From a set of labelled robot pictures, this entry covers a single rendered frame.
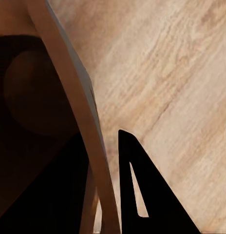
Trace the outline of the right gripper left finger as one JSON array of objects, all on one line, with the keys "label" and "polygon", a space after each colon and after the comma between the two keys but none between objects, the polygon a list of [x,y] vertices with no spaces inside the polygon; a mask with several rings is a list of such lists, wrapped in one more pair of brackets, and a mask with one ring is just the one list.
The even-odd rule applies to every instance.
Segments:
[{"label": "right gripper left finger", "polygon": [[77,133],[0,217],[0,234],[79,234],[88,166]]}]

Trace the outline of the trash can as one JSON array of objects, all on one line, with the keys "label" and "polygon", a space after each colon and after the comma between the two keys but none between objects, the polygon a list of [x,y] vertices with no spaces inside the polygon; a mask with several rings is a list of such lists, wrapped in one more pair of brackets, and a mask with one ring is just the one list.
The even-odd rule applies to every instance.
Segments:
[{"label": "trash can", "polygon": [[0,217],[80,133],[89,158],[79,234],[121,234],[93,85],[47,0],[0,0]]}]

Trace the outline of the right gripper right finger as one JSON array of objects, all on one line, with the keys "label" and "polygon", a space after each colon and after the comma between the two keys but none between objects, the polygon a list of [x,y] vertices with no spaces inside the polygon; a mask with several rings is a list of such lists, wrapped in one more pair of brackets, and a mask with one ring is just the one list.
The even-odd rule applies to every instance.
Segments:
[{"label": "right gripper right finger", "polygon": [[[201,234],[137,138],[118,131],[122,234]],[[149,217],[137,213],[130,163]]]}]

